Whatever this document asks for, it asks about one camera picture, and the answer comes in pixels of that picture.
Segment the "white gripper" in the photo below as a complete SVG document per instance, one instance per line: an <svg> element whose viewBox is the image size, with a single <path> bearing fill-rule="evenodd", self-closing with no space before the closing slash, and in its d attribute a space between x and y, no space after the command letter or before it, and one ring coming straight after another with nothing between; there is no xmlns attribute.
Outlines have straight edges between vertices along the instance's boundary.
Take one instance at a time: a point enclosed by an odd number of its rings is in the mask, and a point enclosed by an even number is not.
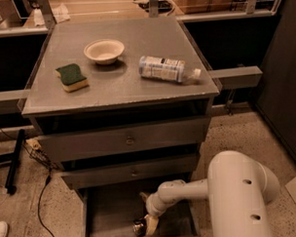
<svg viewBox="0 0 296 237"><path fill-rule="evenodd" d="M169 203L164 202L158 193L139 193L142 201L145 203L146 211L146 235L151 236L157 229L159 224L158 217L169 208Z"/></svg>

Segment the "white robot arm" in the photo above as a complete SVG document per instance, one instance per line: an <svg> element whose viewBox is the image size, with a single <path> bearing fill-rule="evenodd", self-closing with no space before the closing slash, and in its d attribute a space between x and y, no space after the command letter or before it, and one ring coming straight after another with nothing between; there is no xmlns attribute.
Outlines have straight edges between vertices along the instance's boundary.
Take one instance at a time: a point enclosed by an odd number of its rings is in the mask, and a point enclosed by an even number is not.
<svg viewBox="0 0 296 237"><path fill-rule="evenodd" d="M165 181L146 199L146 234L151 236L166 210L179 201L207 199L212 237L273 237L266 205L280 192L276 175L237 152L223 151L209 163L207 178Z"/></svg>

